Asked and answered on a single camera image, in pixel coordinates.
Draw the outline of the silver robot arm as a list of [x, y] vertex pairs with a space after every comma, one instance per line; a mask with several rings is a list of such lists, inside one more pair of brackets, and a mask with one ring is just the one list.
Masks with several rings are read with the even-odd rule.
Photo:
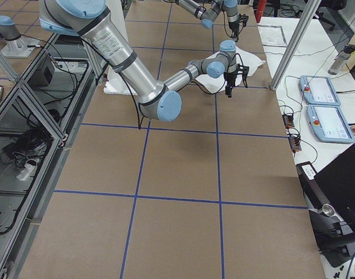
[[172, 121], [178, 117], [182, 99], [178, 93], [202, 74], [223, 76], [230, 95], [240, 66], [236, 44], [225, 40], [209, 59], [194, 60], [165, 82], [156, 80], [111, 20], [105, 1], [40, 1], [41, 27], [53, 33], [88, 39], [113, 71], [137, 93], [137, 107], [149, 119]]
[[211, 1], [211, 7], [206, 9], [201, 4], [191, 0], [168, 1], [175, 3], [185, 11], [189, 12], [196, 19], [200, 20], [201, 25], [205, 28], [211, 28], [216, 18], [221, 12], [224, 12], [228, 19], [228, 25], [232, 31], [230, 38], [238, 40], [240, 34], [241, 17], [238, 10], [237, 1]]

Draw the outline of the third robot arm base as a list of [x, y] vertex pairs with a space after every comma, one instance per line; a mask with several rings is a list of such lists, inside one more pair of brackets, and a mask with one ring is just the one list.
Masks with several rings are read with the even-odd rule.
[[1, 53], [7, 58], [27, 58], [40, 45], [40, 40], [22, 36], [14, 21], [5, 15], [0, 15], [0, 40], [6, 42]]

